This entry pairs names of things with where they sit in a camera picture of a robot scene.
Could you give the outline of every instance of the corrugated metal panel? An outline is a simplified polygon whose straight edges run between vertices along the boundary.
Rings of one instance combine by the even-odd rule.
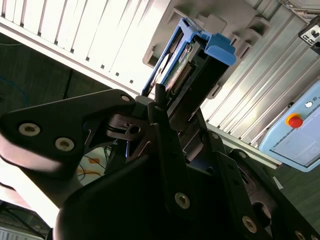
[[[256,146],[288,103],[319,75],[320,61],[297,37],[305,23],[278,0],[244,1],[270,28],[224,76],[226,81],[222,78],[222,90],[205,101],[202,111],[211,125]],[[160,33],[168,28],[169,3],[178,7],[182,2],[195,8],[188,0],[0,0],[0,32],[134,96],[151,74],[142,60],[157,27],[162,26]]]
[[[42,238],[0,226],[0,240],[41,240]]]
[[[6,0],[0,2],[0,23],[41,45],[28,42],[28,46],[46,55],[46,49],[57,52],[80,64],[81,72],[94,72],[99,75],[95,79],[133,90],[134,95],[152,72],[142,58],[169,2]],[[21,41],[21,36],[14,38]]]
[[[268,5],[263,12],[272,16],[268,34],[257,41],[215,99],[202,106],[211,125],[253,145],[320,74],[319,56],[297,36],[305,23],[283,6],[272,1]]]

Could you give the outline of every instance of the red button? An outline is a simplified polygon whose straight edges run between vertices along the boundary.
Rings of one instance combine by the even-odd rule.
[[[290,127],[297,129],[302,126],[304,121],[298,116],[293,116],[289,119],[288,123],[289,123]]]

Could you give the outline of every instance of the screw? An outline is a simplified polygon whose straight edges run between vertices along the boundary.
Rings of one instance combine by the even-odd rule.
[[[242,157],[243,159],[245,159],[245,158],[247,157],[242,151],[239,152],[239,155],[240,155],[240,157]]]
[[[121,98],[122,98],[122,100],[124,100],[126,102],[130,102],[130,98],[127,97],[126,95],[122,95]]]
[[[19,126],[19,132],[22,135],[32,137],[40,133],[40,127],[38,127],[36,124],[27,122]]]
[[[257,226],[256,226],[255,222],[251,220],[250,217],[243,216],[242,222],[243,222],[243,225],[246,227],[246,229],[249,230],[249,232],[251,232],[253,234],[255,234],[257,232]]]
[[[218,136],[215,132],[212,133],[212,137],[213,137],[214,139],[219,139],[219,136]]]
[[[302,233],[299,232],[298,230],[296,230],[294,233],[299,240],[306,240],[305,236],[303,236]]]
[[[174,199],[175,199],[176,204],[178,204],[180,208],[188,209],[190,207],[190,200],[187,197],[187,195],[185,195],[184,193],[177,192],[174,195]]]
[[[61,151],[69,152],[74,149],[74,142],[67,137],[60,137],[55,141],[55,147]]]
[[[311,235],[311,240],[319,240],[315,235]]]

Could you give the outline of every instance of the blue cable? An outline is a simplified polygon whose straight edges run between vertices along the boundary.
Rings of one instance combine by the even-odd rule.
[[[0,76],[0,80],[14,86],[16,89],[19,90],[19,92],[21,93],[21,95],[23,96],[23,101],[24,101],[24,106],[27,107],[28,106],[28,100],[27,100],[27,96],[25,95],[24,91],[22,91],[22,89],[16,85],[13,81],[7,80],[4,77]]]

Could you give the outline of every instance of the emergency stop button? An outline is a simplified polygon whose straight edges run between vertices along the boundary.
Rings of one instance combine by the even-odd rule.
[[[297,129],[304,124],[304,120],[301,118],[300,114],[293,113],[286,118],[285,123],[293,129]]]

